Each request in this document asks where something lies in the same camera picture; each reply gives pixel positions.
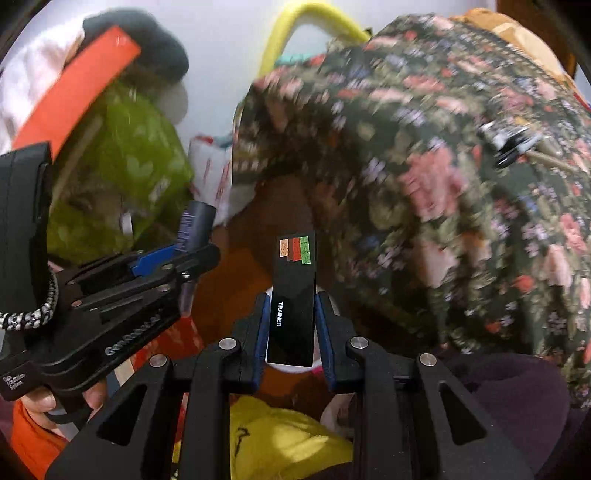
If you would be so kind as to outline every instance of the green sticker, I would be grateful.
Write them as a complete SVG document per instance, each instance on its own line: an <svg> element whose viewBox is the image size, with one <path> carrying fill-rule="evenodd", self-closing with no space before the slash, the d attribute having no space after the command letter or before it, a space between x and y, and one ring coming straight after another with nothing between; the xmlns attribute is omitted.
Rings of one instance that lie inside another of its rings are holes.
<svg viewBox="0 0 591 480"><path fill-rule="evenodd" d="M312 258L310 257L310 243L308 242L307 236L300 237L300 251L302 265L310 265Z"/></svg>

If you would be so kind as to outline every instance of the yellow tube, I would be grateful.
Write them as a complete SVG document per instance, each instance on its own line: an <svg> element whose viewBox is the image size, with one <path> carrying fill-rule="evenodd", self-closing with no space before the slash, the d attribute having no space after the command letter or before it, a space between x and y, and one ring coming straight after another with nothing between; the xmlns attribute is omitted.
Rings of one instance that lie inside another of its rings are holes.
<svg viewBox="0 0 591 480"><path fill-rule="evenodd" d="M262 56L259 77L273 70L275 62L283 53L291 29L296 20L304 14L312 14L322 18L339 33L359 43L370 39L370 35L365 30L332 5L323 2L290 2L273 26L273 31Z"/></svg>

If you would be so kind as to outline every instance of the human hand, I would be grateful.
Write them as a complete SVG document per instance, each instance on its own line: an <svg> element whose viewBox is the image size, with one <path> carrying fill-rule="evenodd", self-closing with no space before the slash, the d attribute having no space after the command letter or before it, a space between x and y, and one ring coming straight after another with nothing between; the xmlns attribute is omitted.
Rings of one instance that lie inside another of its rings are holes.
<svg viewBox="0 0 591 480"><path fill-rule="evenodd" d="M96 385L86 390L82 395L84 396L86 403L88 403L93 410L90 414L90 418L92 418L92 416L103 406L103 403L107 398L106 380L98 382ZM63 437L58 425L53 423L45 415L46 412L49 412L56 407L56 399L47 388L37 388L21 397L21 401L32 421L41 428Z"/></svg>

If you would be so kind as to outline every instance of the silver screw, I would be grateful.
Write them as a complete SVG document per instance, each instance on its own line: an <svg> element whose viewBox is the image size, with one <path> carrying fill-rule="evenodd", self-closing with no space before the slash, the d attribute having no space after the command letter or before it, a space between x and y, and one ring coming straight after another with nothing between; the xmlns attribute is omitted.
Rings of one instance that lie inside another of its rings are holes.
<svg viewBox="0 0 591 480"><path fill-rule="evenodd" d="M154 368L159 368L163 365L166 365L166 362L168 361L168 358L166 358L166 355L162 355L162 354L158 354L158 355L153 355L150 357L150 365Z"/></svg>
<svg viewBox="0 0 591 480"><path fill-rule="evenodd" d="M364 348L367 348L368 345L369 342L365 337L353 337L351 339L351 346L358 350L363 350Z"/></svg>
<svg viewBox="0 0 591 480"><path fill-rule="evenodd" d="M236 340L234 340L233 338L222 338L220 340L220 342L218 343L218 346L222 349L222 350L232 350L235 346L236 346Z"/></svg>
<svg viewBox="0 0 591 480"><path fill-rule="evenodd" d="M425 365L425 367L432 367L433 365L435 365L437 363L437 357L435 357L435 355L432 355L431 353L424 353L422 354L418 360Z"/></svg>

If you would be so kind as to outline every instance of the dark green floral fabric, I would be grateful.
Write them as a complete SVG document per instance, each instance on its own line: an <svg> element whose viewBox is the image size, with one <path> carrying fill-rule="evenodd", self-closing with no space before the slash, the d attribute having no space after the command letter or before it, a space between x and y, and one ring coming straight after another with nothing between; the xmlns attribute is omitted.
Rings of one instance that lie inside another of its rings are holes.
<svg viewBox="0 0 591 480"><path fill-rule="evenodd" d="M529 125L563 155L497 169L477 132L492 120ZM233 183L302 172L339 278L364 303L465 353L546 358L589 406L590 125L494 34L410 15L257 80Z"/></svg>

